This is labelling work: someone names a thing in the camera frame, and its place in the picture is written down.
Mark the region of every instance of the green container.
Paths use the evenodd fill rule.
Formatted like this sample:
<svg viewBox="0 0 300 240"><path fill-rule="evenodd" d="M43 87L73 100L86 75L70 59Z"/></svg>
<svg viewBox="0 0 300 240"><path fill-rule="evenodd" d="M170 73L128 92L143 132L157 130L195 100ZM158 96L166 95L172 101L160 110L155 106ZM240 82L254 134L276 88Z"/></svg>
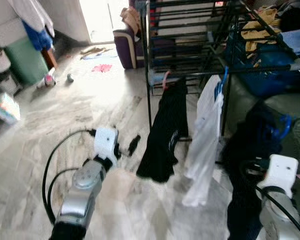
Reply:
<svg viewBox="0 0 300 240"><path fill-rule="evenodd" d="M49 71L41 52L35 50L28 37L8 45L4 51L12 72L23 85L39 82Z"/></svg>

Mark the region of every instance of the marble floor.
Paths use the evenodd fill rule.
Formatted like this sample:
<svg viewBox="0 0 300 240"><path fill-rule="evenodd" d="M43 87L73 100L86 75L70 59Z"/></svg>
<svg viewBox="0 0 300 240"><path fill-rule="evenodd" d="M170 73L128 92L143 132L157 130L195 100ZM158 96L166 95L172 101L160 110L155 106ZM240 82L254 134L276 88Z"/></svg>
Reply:
<svg viewBox="0 0 300 240"><path fill-rule="evenodd" d="M0 240L47 240L52 226L41 196L47 159L68 133L84 128L119 130L122 149L139 134L132 157L122 157L109 172L97 197L86 239L102 240L223 240L227 239L228 177L216 167L206 206L185 207L182 198L190 182L183 176L189 143L178 142L175 175L166 184L135 175L149 134L144 69L124 70L118 57L80 60L79 48L59 59L53 88L24 89L16 97L21 121L0 125ZM109 72L92 72L98 64L112 64ZM74 82L66 76L72 73ZM153 96L152 115L160 97ZM187 96L190 133L196 118L197 96ZM67 140L56 152L47 182L64 168L81 166L92 157L93 138L86 133ZM72 173L58 178L52 191L57 214L71 184Z"/></svg>

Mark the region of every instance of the white garment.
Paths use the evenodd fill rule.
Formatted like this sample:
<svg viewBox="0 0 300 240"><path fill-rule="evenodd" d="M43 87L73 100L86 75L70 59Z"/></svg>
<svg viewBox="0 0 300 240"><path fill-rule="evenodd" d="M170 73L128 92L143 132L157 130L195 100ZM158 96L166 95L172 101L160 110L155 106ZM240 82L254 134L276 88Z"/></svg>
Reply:
<svg viewBox="0 0 300 240"><path fill-rule="evenodd" d="M197 103L195 133L185 161L187 178L193 179L193 185L183 197L182 203L188 207L205 205L208 200L220 136L220 118L224 96L220 93L215 100L215 87L220 81L213 75Z"/></svg>
<svg viewBox="0 0 300 240"><path fill-rule="evenodd" d="M48 28L52 37L55 36L54 23L37 0L7 0L16 14L36 32Z"/></svg>

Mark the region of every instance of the black clothes drying rack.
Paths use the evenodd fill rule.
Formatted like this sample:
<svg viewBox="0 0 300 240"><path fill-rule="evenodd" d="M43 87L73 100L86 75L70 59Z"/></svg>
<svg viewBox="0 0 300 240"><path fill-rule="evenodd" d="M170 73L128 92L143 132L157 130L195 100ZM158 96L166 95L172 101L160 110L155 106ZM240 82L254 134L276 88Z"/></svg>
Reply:
<svg viewBox="0 0 300 240"><path fill-rule="evenodd" d="M141 35L144 51L145 78L147 87L147 105L149 127L152 126L151 116L151 93L154 88L160 88L162 83L157 82L150 85L153 76L164 75L171 71L167 82L173 79L185 77L187 86L199 85L211 75L222 75L225 72L225 65L229 66L228 83L225 88L225 102L223 105L222 135L224 135L233 74L248 72L266 71L297 71L300 70L300 62L295 53L275 33L275 31L259 15L251 10L244 0L225 0L222 6L217 6L216 0L172 0L172 1L147 1L145 4L146 14L141 14ZM189 19L216 17L217 20L186 22ZM249 21L258 21L261 27L244 29L239 24ZM214 27L213 31L187 31L180 33L180 29ZM266 30L269 36L266 38L254 38L245 41L275 40L280 46L278 51L284 51L296 61L296 64L275 65L267 67L234 67L236 55L237 33L242 31ZM223 53L218 51L227 43L230 33L233 35L231 45L232 55L230 61L225 63Z"/></svg>

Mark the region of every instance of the bright door opening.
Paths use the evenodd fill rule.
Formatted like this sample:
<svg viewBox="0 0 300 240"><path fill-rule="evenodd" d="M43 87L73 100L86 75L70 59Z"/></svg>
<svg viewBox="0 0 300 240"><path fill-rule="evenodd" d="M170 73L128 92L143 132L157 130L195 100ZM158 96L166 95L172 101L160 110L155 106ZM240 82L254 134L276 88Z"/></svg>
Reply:
<svg viewBox="0 0 300 240"><path fill-rule="evenodd" d="M113 28L122 21L120 13L129 0L80 0L80 5L91 42L113 43Z"/></svg>

